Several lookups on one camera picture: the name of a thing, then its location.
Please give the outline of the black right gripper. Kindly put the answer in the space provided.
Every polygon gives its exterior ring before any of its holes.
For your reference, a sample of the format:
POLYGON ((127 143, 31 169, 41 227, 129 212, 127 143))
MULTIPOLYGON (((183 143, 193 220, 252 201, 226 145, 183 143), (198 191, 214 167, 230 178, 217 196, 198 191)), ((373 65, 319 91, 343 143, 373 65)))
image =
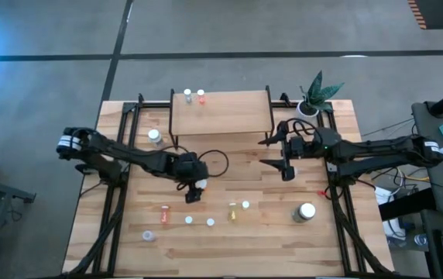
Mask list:
POLYGON ((315 131, 315 126, 308 121, 294 120, 292 129, 289 128, 289 122, 290 120, 280 121, 274 136, 259 141, 259 145, 267 146, 281 141, 282 159, 262 159, 259 162, 280 171, 283 181, 291 181, 295 178, 296 171, 290 165, 290 160, 302 158, 310 149, 309 143, 306 143, 300 133, 312 136, 311 131, 315 131))

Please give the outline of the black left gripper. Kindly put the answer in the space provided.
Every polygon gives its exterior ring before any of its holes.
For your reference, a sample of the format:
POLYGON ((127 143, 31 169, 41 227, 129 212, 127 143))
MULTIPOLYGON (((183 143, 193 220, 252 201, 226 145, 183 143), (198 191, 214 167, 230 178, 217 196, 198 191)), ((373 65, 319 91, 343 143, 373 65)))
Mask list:
MULTIPOLYGON (((197 158, 196 153, 183 153, 173 161, 173 176, 177 182, 196 182, 209 178, 208 166, 197 158)), ((201 200, 202 189, 190 188, 185 202, 191 204, 201 200)))

